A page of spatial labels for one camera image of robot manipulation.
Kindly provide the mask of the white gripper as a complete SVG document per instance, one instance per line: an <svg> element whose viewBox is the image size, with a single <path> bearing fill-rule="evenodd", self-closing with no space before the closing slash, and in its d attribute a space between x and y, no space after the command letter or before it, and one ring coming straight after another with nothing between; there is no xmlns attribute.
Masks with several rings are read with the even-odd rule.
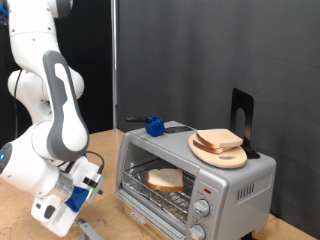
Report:
<svg viewBox="0 0 320 240"><path fill-rule="evenodd" d="M45 226L59 237L64 237L69 232L74 220L85 203L92 203L101 190L105 175L100 167L89 162L86 157L81 157L70 170L73 178L74 190L69 199L62 199L56 195L48 198L47 213L51 214ZM82 225L85 220L79 218L76 224Z"/></svg>

